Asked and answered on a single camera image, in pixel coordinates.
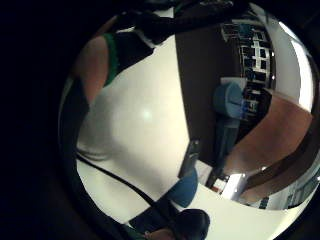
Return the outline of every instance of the green strap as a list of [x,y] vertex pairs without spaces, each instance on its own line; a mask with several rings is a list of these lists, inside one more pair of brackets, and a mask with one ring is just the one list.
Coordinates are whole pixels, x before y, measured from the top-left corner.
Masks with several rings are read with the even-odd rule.
[[104,86],[107,86],[113,81],[113,79],[115,79],[118,74],[119,59],[117,55],[117,46],[114,41],[113,35],[105,33],[103,34],[103,37],[106,40],[109,49],[109,73],[107,81],[104,84]]
[[174,12],[175,14],[178,13],[178,12],[181,10],[182,7],[183,7],[183,4],[180,3],[178,6],[176,6],[176,7],[174,8],[173,12]]

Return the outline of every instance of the blue chair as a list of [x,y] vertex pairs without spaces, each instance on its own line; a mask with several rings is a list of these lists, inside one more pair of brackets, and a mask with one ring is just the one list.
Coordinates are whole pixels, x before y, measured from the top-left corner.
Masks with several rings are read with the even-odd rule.
[[213,106],[218,113],[215,128],[215,165],[222,167],[238,136],[241,118],[242,91],[238,84],[229,82],[220,85],[214,92]]
[[[156,204],[168,216],[174,218],[179,211],[172,205],[176,204],[187,207],[193,200],[198,186],[198,175],[195,169],[181,178]],[[130,225],[140,233],[153,232],[167,225],[167,222],[152,207],[148,208],[129,221]]]
[[214,111],[223,116],[240,119],[242,91],[238,84],[229,82],[216,88],[213,95]]

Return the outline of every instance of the wall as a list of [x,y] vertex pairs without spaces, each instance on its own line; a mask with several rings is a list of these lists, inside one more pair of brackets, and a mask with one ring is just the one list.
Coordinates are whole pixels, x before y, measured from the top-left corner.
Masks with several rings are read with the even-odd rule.
[[297,188],[303,187],[313,177],[320,167],[320,151],[317,154],[312,166],[297,180]]
[[280,27],[277,20],[269,18],[269,22],[266,23],[264,12],[261,8],[253,5],[253,9],[265,24],[273,45],[276,59],[276,91],[298,101],[301,79],[299,63],[291,44],[291,37]]
[[288,196],[290,195],[291,185],[285,189],[269,196],[267,209],[282,210],[285,207]]

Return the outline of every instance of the chair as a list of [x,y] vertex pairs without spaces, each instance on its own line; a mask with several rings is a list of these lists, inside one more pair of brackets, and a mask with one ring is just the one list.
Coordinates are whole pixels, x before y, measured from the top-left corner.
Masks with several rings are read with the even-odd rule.
[[[179,210],[176,209],[171,201],[186,208],[193,200],[198,187],[198,175],[193,168],[183,178],[181,178],[163,197],[157,202],[157,206],[161,208],[168,216],[174,218]],[[136,216],[129,221],[130,225],[138,232],[153,232],[167,225],[166,221],[159,215],[158,211],[152,207]]]
[[223,166],[225,157],[235,145],[240,126],[242,91],[238,84],[220,85],[214,92],[213,106],[218,113],[215,128],[214,162]]

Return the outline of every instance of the cable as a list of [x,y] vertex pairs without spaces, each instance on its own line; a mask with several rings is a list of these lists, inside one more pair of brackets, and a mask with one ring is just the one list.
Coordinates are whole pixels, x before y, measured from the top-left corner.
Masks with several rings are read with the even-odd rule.
[[133,184],[129,183],[128,181],[124,180],[123,178],[115,175],[112,172],[109,172],[106,169],[103,169],[93,163],[91,163],[90,161],[88,161],[87,159],[85,159],[84,157],[82,157],[79,153],[77,153],[77,159],[95,169],[97,169],[98,171],[108,175],[109,177],[112,177],[114,179],[116,179],[117,181],[127,185],[129,188],[131,188],[133,191],[135,191],[140,197],[142,197],[151,207],[155,208],[156,211],[159,213],[159,215],[167,221],[168,223],[168,227],[172,230],[176,240],[182,240],[182,235],[179,233],[179,231],[177,230],[174,222],[172,221],[172,219],[164,212],[162,211],[161,208],[158,207],[158,205],[156,204],[156,202],[150,198],[145,192],[143,192],[142,190],[140,190],[139,188],[137,188],[136,186],[134,186]]

